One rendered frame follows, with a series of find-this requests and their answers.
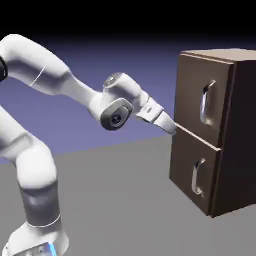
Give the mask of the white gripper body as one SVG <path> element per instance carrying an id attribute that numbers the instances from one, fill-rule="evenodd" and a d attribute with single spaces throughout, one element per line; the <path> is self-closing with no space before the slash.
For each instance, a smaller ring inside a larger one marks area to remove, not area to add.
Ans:
<path id="1" fill-rule="evenodd" d="M 176 133 L 176 123 L 165 111 L 161 112 L 154 124 L 170 135 L 174 135 Z"/>

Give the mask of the small brown cabinet door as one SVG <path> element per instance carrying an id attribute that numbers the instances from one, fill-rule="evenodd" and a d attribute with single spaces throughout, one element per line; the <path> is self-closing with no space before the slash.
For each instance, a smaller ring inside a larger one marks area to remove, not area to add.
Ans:
<path id="1" fill-rule="evenodd" d="M 172 137 L 170 179 L 207 216 L 211 214 L 220 153 L 221 150 L 215 150 L 181 129 Z M 205 163 L 199 167 L 197 185 L 203 197 L 192 191 L 194 164 L 201 159 L 205 159 Z"/>

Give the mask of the dark brown wooden cabinet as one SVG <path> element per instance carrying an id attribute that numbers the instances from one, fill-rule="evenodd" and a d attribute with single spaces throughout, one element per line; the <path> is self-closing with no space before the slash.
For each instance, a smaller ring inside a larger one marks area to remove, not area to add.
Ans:
<path id="1" fill-rule="evenodd" d="M 185 131 L 216 151 L 221 150 L 209 215 L 215 218 L 256 204 L 256 50 L 231 48 L 182 52 L 230 60 L 235 64 L 222 146 L 214 147 L 176 123 L 177 130 Z"/>

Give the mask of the large brown cabinet door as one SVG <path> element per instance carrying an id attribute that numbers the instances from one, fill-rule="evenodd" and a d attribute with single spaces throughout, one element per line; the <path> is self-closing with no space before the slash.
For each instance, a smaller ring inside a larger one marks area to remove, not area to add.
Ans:
<path id="1" fill-rule="evenodd" d="M 224 137 L 227 104 L 236 65 L 232 60 L 182 52 L 178 56 L 174 121 L 216 148 Z M 210 94 L 210 117 L 213 126 L 200 119 L 204 87 L 215 80 Z"/>

